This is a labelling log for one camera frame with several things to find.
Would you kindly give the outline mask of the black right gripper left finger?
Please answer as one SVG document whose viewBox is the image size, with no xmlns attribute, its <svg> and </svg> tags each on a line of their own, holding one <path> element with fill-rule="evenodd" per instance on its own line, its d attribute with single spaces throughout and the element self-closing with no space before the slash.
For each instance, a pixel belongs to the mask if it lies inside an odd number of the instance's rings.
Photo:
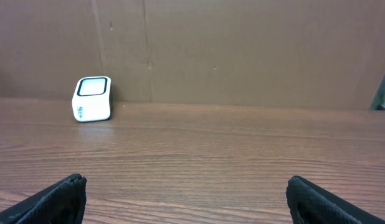
<svg viewBox="0 0 385 224">
<path fill-rule="evenodd" d="M 72 174 L 0 212 L 0 224 L 81 224 L 87 179 Z"/>
</svg>

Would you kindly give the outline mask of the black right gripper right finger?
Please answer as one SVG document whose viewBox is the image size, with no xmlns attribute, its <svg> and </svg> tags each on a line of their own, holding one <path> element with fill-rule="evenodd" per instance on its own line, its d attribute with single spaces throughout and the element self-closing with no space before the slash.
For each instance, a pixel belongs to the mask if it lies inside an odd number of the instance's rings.
<svg viewBox="0 0 385 224">
<path fill-rule="evenodd" d="M 385 224 L 378 218 L 300 176 L 286 189 L 294 224 Z"/>
</svg>

